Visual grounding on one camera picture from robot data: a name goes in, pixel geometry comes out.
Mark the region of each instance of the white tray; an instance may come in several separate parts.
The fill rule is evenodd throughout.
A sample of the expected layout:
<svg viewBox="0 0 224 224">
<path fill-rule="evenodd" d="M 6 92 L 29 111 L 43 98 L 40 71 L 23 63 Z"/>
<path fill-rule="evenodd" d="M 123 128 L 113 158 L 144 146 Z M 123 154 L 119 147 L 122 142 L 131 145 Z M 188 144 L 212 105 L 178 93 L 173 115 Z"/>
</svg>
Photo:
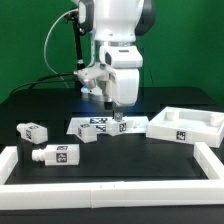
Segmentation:
<svg viewBox="0 0 224 224">
<path fill-rule="evenodd" d="M 166 107 L 146 128 L 146 137 L 218 148 L 224 136 L 224 113 Z"/>
</svg>

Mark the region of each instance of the white block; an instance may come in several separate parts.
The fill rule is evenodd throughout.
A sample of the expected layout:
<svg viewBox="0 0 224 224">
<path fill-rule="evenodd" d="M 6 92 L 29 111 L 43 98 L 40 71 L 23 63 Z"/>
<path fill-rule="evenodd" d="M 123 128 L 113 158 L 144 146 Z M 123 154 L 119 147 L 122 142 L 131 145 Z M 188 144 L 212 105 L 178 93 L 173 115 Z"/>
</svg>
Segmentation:
<svg viewBox="0 0 224 224">
<path fill-rule="evenodd" d="M 195 143 L 194 158 L 209 179 L 224 180 L 223 164 L 204 142 Z"/>
<path fill-rule="evenodd" d="M 123 120 L 120 122 L 110 120 L 106 122 L 106 132 L 111 136 L 116 136 L 127 133 L 128 130 L 134 128 L 134 126 L 135 126 L 134 120 L 126 120 L 126 121 Z"/>
<path fill-rule="evenodd" d="M 124 183 L 126 206 L 206 205 L 224 203 L 222 180 Z"/>
<path fill-rule="evenodd" d="M 96 128 L 88 123 L 83 123 L 78 126 L 76 136 L 84 143 L 97 141 Z"/>
<path fill-rule="evenodd" d="M 48 145 L 44 150 L 33 150 L 32 159 L 37 162 L 45 161 L 46 166 L 78 165 L 79 145 Z"/>
<path fill-rule="evenodd" d="M 147 124 L 146 137 L 187 144 L 205 142 L 218 148 L 224 137 L 224 113 L 166 107 Z"/>
<path fill-rule="evenodd" d="M 90 208 L 91 184 L 0 186 L 0 210 Z"/>
<path fill-rule="evenodd" d="M 21 133 L 21 138 L 34 144 L 41 144 L 48 141 L 47 128 L 38 124 L 18 124 L 17 130 Z"/>
<path fill-rule="evenodd" d="M 0 185 L 5 184 L 17 162 L 16 146 L 6 147 L 0 155 Z"/>
</svg>

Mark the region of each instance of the small white cube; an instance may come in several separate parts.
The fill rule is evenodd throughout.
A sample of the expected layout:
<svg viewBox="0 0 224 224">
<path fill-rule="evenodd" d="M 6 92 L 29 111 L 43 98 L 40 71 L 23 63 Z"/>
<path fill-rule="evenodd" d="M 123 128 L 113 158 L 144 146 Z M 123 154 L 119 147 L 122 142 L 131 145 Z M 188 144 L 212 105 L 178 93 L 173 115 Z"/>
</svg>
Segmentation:
<svg viewBox="0 0 224 224">
<path fill-rule="evenodd" d="M 84 143 L 97 141 L 96 128 L 88 123 L 78 125 L 76 136 Z"/>
<path fill-rule="evenodd" d="M 111 136 L 123 134 L 127 131 L 127 128 L 127 121 L 117 122 L 115 120 L 110 120 L 106 122 L 106 132 Z"/>
</svg>

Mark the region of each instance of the wire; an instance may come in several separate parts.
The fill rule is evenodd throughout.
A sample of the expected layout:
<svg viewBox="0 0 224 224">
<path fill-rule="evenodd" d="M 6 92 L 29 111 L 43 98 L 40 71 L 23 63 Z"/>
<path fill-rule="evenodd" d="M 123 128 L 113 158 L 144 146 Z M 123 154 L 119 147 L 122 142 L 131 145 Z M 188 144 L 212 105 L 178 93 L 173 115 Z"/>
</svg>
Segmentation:
<svg viewBox="0 0 224 224">
<path fill-rule="evenodd" d="M 47 34 L 47 37 L 46 37 L 46 40 L 45 40 L 45 43 L 44 43 L 44 61 L 45 61 L 45 64 L 47 65 L 48 69 L 50 69 L 54 74 L 58 74 L 58 72 L 56 72 L 51 66 L 50 64 L 48 63 L 48 59 L 47 59 L 47 46 L 48 46 L 48 42 L 49 42 L 49 39 L 50 39 L 50 36 L 51 36 L 51 33 L 53 31 L 53 29 L 55 28 L 55 26 L 58 24 L 58 22 L 63 18 L 65 17 L 67 14 L 69 13 L 72 13 L 72 12 L 75 12 L 77 11 L 77 9 L 73 9 L 73 10 L 70 10 L 66 13 L 64 13 L 63 15 L 61 15 L 55 22 L 54 24 L 51 26 L 48 34 Z"/>
<path fill-rule="evenodd" d="M 25 86 L 30 86 L 30 85 L 39 85 L 39 84 L 46 84 L 46 83 L 57 83 L 57 82 L 74 82 L 74 79 L 70 80 L 59 80 L 59 81 L 39 81 L 39 82 L 30 82 L 30 83 L 25 83 L 23 85 L 20 85 L 16 87 L 14 90 L 11 91 L 9 96 L 13 95 L 18 89 L 21 89 Z"/>
<path fill-rule="evenodd" d="M 144 51 L 144 47 L 143 47 L 143 44 L 142 44 L 142 41 L 140 38 L 138 38 L 138 41 L 140 43 L 140 48 L 141 48 L 141 51 L 143 53 L 143 58 L 146 60 L 146 65 L 147 65 L 147 68 L 149 70 L 149 75 L 150 75 L 150 78 L 151 78 L 151 82 L 152 82 L 152 86 L 155 87 L 155 82 L 154 82 L 154 78 L 153 78 L 153 74 L 152 74 L 152 70 L 150 69 L 150 63 L 149 63 L 149 59 L 148 59 L 148 56 L 146 55 L 145 51 Z"/>
<path fill-rule="evenodd" d="M 64 76 L 74 76 L 76 73 L 62 73 L 62 74 L 56 74 L 56 75 L 48 75 L 48 76 L 44 76 L 38 80 L 36 80 L 35 82 L 40 82 L 40 81 L 44 81 L 47 79 L 53 79 L 53 78 L 58 78 L 58 77 L 64 77 Z M 37 84 L 32 84 L 29 89 L 33 89 Z"/>
</svg>

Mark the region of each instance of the black cable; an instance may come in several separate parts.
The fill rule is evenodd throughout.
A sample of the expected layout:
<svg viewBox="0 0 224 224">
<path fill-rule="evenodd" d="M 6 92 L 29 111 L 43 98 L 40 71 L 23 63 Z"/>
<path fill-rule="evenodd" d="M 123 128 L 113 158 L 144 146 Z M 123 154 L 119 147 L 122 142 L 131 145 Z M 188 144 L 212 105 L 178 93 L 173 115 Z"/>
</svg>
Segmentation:
<svg viewBox="0 0 224 224">
<path fill-rule="evenodd" d="M 58 78 L 58 77 L 62 77 L 62 76 L 74 76 L 75 78 L 75 75 L 73 73 L 61 73 L 61 74 L 55 74 L 55 75 L 48 75 L 48 76 L 44 76 L 38 80 L 36 80 L 35 82 L 40 82 L 40 81 L 44 81 L 44 80 L 47 80 L 47 79 L 52 79 L 52 78 Z M 33 89 L 37 84 L 33 84 L 29 87 L 29 89 Z"/>
<path fill-rule="evenodd" d="M 46 83 L 57 83 L 57 82 L 74 82 L 74 79 L 70 80 L 60 80 L 60 81 L 39 81 L 39 82 L 30 82 L 30 83 L 25 83 L 23 85 L 20 85 L 16 87 L 14 90 L 11 91 L 9 96 L 13 95 L 18 89 L 21 89 L 25 86 L 30 86 L 30 85 L 39 85 L 39 84 L 46 84 Z"/>
<path fill-rule="evenodd" d="M 148 59 L 148 56 L 146 55 L 145 53 L 145 50 L 144 50 L 144 47 L 143 47 L 143 44 L 142 44 L 142 41 L 141 39 L 139 38 L 138 39 L 139 43 L 140 43 L 140 48 L 141 48 L 141 51 L 143 53 L 143 58 L 146 60 L 146 65 L 147 65 L 147 68 L 148 68 L 148 71 L 149 71 L 149 76 L 151 78 L 151 82 L 152 82 L 152 86 L 155 87 L 155 82 L 154 82 L 154 78 L 153 78 L 153 74 L 152 74 L 152 70 L 150 68 L 150 63 L 149 63 L 149 59 Z"/>
</svg>

